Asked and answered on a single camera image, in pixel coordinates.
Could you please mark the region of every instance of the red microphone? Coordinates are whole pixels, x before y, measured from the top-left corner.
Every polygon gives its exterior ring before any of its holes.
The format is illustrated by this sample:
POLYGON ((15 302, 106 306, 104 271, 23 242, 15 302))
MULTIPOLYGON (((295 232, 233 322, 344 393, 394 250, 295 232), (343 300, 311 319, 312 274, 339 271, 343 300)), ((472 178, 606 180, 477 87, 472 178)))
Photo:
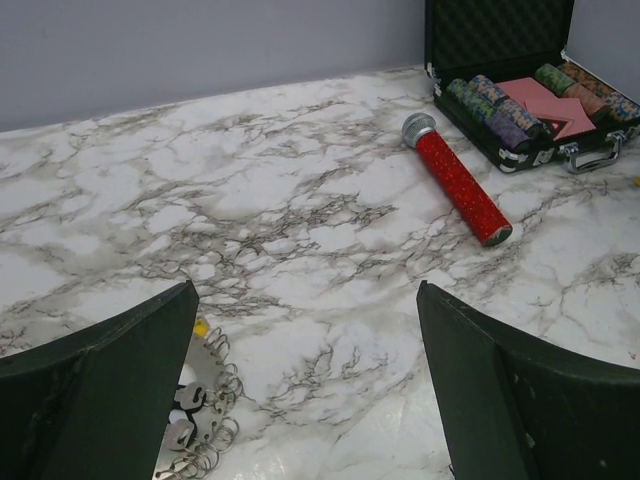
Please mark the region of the red microphone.
POLYGON ((404 122, 402 135, 404 142, 418 151, 422 162, 482 245, 498 245, 511 235, 513 227, 436 132, 433 117, 414 113, 404 122))

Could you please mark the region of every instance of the red playing card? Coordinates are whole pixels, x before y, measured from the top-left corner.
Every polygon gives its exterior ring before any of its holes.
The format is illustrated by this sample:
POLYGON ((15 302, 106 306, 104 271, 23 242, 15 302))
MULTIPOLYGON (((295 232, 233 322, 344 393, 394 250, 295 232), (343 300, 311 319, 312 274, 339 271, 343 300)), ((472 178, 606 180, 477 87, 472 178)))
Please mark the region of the red playing card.
POLYGON ((553 100, 558 98, 553 92, 547 90, 531 77, 498 83, 498 86, 504 90, 504 93, 525 108, 527 100, 553 100))
POLYGON ((577 98, 527 99, 524 107, 556 132, 554 140, 595 130, 577 98))

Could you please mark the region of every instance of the poker chip stack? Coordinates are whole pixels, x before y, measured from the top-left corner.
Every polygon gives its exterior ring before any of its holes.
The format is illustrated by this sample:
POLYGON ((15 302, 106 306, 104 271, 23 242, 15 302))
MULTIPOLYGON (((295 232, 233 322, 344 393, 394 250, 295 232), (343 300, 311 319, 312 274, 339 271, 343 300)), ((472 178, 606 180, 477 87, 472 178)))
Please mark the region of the poker chip stack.
POLYGON ((635 104, 620 92, 616 92, 609 85, 601 82, 576 64, 565 62, 558 67, 558 70, 603 99, 609 106, 609 115, 614 120, 626 122, 640 118, 640 105, 635 104))
POLYGON ((521 153, 529 148, 529 136, 467 82, 456 79, 447 86, 447 92, 463 105, 478 123, 486 125, 510 151, 521 153))
POLYGON ((557 97, 580 100, 584 111, 594 122, 601 120, 611 111, 607 102, 549 63, 536 70, 535 78, 557 97))
POLYGON ((505 117, 515 123, 531 139, 544 132, 544 123, 531 115, 522 105, 484 75, 476 75, 469 86, 489 100, 505 117))

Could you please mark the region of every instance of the yellow object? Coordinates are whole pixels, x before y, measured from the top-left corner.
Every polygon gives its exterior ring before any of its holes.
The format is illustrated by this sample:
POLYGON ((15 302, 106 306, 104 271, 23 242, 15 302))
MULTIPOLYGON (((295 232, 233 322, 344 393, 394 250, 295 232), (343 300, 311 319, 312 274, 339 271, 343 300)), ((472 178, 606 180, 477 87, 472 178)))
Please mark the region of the yellow object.
POLYGON ((193 333, 195 333, 196 335, 200 335, 201 337, 204 337, 208 331, 209 331, 209 324, 207 323, 207 321, 203 318, 196 318, 196 323, 193 326, 193 333))

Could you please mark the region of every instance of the red glitter handle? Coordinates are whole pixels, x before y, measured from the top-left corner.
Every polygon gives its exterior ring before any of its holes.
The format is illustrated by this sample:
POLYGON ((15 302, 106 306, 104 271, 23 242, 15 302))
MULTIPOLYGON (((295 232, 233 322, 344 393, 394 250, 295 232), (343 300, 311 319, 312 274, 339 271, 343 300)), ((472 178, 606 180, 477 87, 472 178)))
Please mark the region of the red glitter handle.
POLYGON ((416 150, 480 243, 497 245, 511 234, 509 221, 440 134, 423 135, 416 150))

